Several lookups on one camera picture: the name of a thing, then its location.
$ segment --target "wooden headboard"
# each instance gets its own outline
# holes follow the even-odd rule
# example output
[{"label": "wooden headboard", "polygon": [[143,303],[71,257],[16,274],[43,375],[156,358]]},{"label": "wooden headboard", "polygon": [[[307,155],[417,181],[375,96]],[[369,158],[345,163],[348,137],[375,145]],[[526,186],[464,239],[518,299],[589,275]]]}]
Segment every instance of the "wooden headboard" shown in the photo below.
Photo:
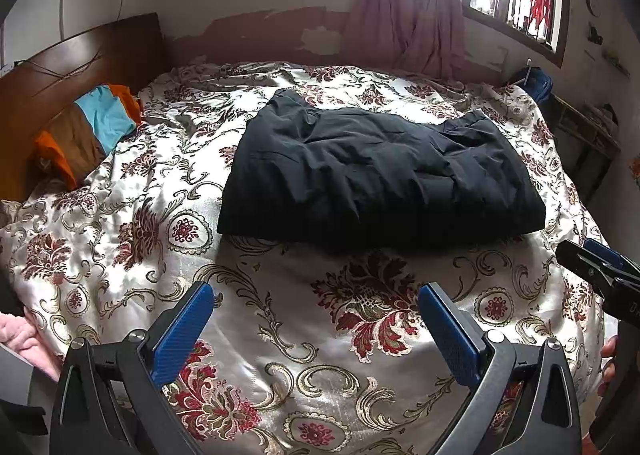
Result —
[{"label": "wooden headboard", "polygon": [[169,69],[155,13],[90,29],[20,63],[0,79],[0,198],[24,201],[33,191],[42,177],[33,139],[66,105],[104,83],[137,93]]}]

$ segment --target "bed sheet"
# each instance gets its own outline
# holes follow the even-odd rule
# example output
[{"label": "bed sheet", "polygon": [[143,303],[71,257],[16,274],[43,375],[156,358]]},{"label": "bed sheet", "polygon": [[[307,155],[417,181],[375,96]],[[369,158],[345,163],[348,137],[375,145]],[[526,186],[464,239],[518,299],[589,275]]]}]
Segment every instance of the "bed sheet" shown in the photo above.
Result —
[{"label": "bed sheet", "polygon": [[[305,244],[219,236],[236,145],[279,88],[320,108],[414,122],[481,110],[529,168],[545,229],[437,255],[329,256]],[[247,454],[427,452],[466,396],[417,311],[417,289],[429,281],[513,342],[558,338],[578,398],[593,389],[601,302],[554,251],[562,239],[602,238],[520,88],[444,86],[350,66],[194,64],[140,96],[145,122],[85,186],[64,193],[48,185],[24,205],[4,204],[0,262],[60,356],[75,337],[113,342],[149,327],[192,280],[211,283],[212,319],[163,389],[205,453],[221,441]]]}]

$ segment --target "curtain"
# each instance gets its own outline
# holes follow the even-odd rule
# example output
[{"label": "curtain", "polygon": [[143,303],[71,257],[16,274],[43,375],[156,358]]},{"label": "curtain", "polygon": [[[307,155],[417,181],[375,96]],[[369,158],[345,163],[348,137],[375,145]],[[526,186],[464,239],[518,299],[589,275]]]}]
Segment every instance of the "curtain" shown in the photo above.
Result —
[{"label": "curtain", "polygon": [[464,36],[460,0],[355,0],[340,56],[358,66],[454,79]]}]

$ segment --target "metal screw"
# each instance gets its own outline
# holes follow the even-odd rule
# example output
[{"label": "metal screw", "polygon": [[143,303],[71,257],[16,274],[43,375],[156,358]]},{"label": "metal screw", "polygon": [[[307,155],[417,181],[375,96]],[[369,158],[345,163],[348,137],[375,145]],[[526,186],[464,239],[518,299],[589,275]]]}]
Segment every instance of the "metal screw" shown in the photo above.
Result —
[{"label": "metal screw", "polygon": [[84,347],[84,338],[76,338],[69,345],[73,350],[78,350]]},{"label": "metal screw", "polygon": [[131,343],[139,343],[143,339],[145,339],[145,336],[146,336],[146,331],[144,329],[135,329],[129,333],[129,336],[127,336],[127,339]]},{"label": "metal screw", "polygon": [[553,350],[560,350],[562,348],[560,342],[555,338],[549,338],[546,341],[546,344],[549,345],[549,348]]},{"label": "metal screw", "polygon": [[486,336],[489,338],[489,341],[493,343],[502,343],[504,341],[504,334],[496,329],[491,329]]}]

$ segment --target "folded black garment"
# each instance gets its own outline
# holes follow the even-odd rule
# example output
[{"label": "folded black garment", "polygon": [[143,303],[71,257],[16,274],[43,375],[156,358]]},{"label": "folded black garment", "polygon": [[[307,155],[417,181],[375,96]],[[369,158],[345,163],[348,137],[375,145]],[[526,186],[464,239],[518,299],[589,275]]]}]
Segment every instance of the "folded black garment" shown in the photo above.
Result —
[{"label": "folded black garment", "polygon": [[337,251],[491,242],[545,226],[527,168],[469,112],[439,125],[278,91],[240,140],[218,232]]}]

